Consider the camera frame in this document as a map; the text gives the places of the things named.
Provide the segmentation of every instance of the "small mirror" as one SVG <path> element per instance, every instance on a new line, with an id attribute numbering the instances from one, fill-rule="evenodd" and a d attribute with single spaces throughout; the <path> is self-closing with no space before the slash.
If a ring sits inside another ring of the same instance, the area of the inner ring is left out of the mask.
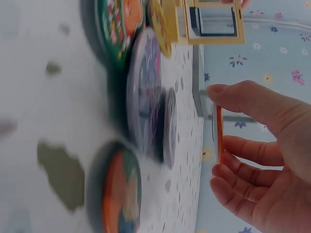
<path id="1" fill-rule="evenodd" d="M 190 37 L 237 36 L 237 25 L 233 8 L 190 8 Z"/>

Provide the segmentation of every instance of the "fingernail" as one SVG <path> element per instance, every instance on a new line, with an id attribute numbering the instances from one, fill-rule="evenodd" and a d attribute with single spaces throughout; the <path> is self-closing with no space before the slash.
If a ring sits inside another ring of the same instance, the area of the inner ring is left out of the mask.
<path id="1" fill-rule="evenodd" d="M 207 88 L 207 92 L 208 94 L 219 94 L 221 93 L 225 87 L 227 87 L 227 85 L 224 85 L 224 84 L 216 84 L 216 85 L 211 85 Z"/>
<path id="2" fill-rule="evenodd" d="M 213 167 L 217 164 L 212 164 L 211 167 L 209 168 L 209 171 L 212 173 Z"/>

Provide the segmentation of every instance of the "yellow frame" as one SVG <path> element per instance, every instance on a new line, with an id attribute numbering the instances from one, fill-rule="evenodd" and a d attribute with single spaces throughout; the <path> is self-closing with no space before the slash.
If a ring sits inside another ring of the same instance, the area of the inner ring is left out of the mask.
<path id="1" fill-rule="evenodd" d="M 200 0 L 162 0 L 164 15 L 166 17 L 168 31 L 170 33 L 171 41 L 173 43 L 182 44 L 244 44 L 244 23 L 242 16 L 241 1 L 234 0 L 233 3 L 221 3 L 217 1 L 213 2 L 202 2 Z M 178 15 L 177 8 L 182 7 L 184 11 L 185 18 L 185 29 L 186 36 L 181 36 L 179 33 L 178 25 Z M 190 38 L 189 36 L 189 21 L 190 14 L 187 11 L 188 7 L 228 7 L 233 8 L 235 13 L 235 21 L 237 26 L 237 36 L 236 37 L 224 37 L 224 36 L 214 36 L 214 37 L 201 37 L 201 38 Z"/>

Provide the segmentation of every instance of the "hand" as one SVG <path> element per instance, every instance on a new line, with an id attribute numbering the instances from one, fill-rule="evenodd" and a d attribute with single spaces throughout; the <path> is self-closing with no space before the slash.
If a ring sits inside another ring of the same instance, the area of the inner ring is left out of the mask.
<path id="1" fill-rule="evenodd" d="M 223 164 L 213 167 L 210 180 L 220 204 L 264 233 L 309 233 L 311 105 L 251 81 L 212 85 L 207 91 L 219 106 L 251 116 L 277 138 L 262 143 L 224 137 Z M 284 169 L 262 170 L 233 155 Z"/>
<path id="2" fill-rule="evenodd" d="M 233 2 L 233 0 L 222 0 L 222 3 L 231 3 L 231 2 Z M 241 4 L 242 9 L 248 6 L 249 3 L 250 3 L 250 0 L 243 0 Z"/>

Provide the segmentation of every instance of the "floral wallpaper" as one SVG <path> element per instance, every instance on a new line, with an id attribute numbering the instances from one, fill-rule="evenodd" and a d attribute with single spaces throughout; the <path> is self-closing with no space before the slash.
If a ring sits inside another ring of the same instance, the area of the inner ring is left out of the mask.
<path id="1" fill-rule="evenodd" d="M 245 17 L 264 17 L 281 20 L 311 22 L 308 0 L 252 0 L 244 9 Z"/>
<path id="2" fill-rule="evenodd" d="M 250 14 L 264 17 L 266 12 L 255 9 Z M 283 19 L 283 15 L 285 17 L 285 14 L 278 13 L 275 17 Z M 310 103 L 311 31 L 250 22 L 245 22 L 244 27 L 244 45 L 205 46 L 206 86 L 253 80 L 276 92 Z M 224 115 L 234 113 L 224 111 Z M 225 121 L 224 134 L 257 141 L 275 140 L 267 127 L 259 123 Z M 210 170 L 215 163 L 209 120 L 204 122 L 203 148 L 196 233 L 259 233 L 255 227 L 223 208 L 208 185 Z"/>

